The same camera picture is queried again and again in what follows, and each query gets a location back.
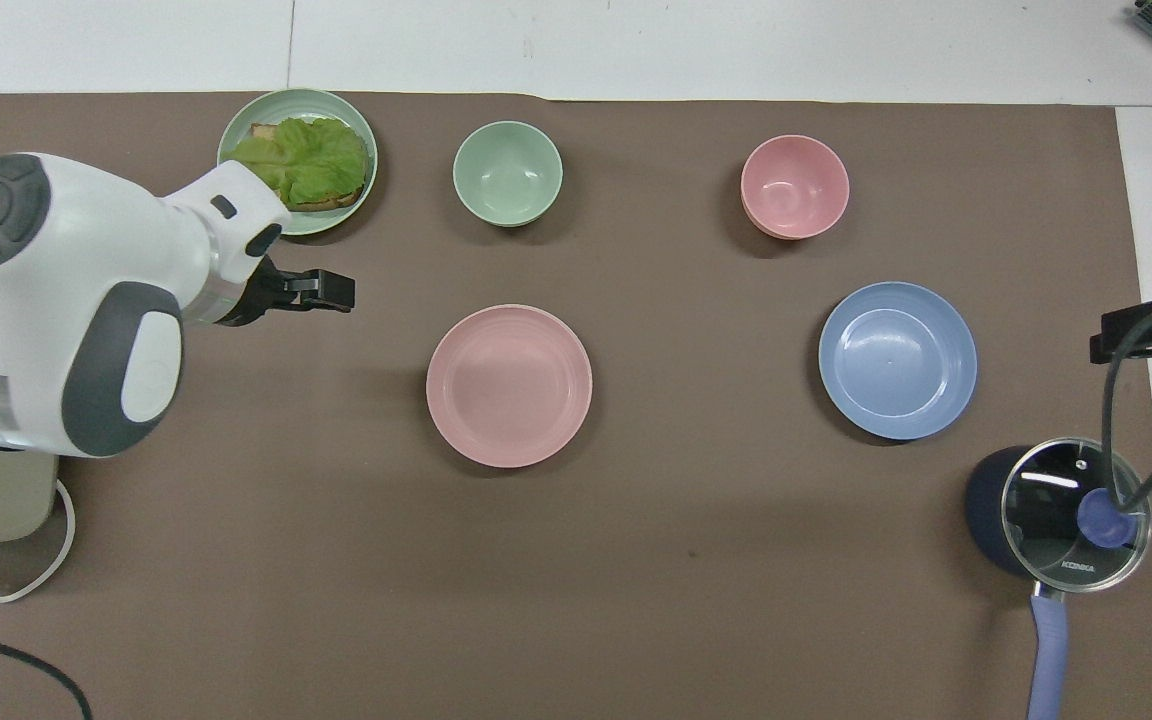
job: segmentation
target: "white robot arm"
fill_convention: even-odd
[[[0,448],[115,455],[175,396],[184,325],[351,309],[348,278],[266,258],[288,222],[233,161],[159,199],[74,160],[0,156]]]

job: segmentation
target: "open-faced sandwich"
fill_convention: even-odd
[[[221,158],[242,162],[297,213],[348,209],[361,196],[370,167],[361,137],[334,118],[252,123],[251,136]]]

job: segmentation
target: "lettuce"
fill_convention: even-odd
[[[367,175],[361,138],[334,118],[288,118],[273,141],[247,137],[221,158],[245,165],[288,205],[349,195]]]

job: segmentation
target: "pot handle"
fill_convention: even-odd
[[[1026,720],[1058,720],[1061,688],[1064,687],[1064,660],[1069,653],[1069,620],[1064,614],[1064,593],[1036,584],[1029,597],[1038,632],[1034,679],[1029,688]]]

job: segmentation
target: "white table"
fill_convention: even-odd
[[[1100,0],[0,0],[0,91],[1114,105],[1140,291],[1152,300],[1152,41],[1130,26],[1129,9]]]

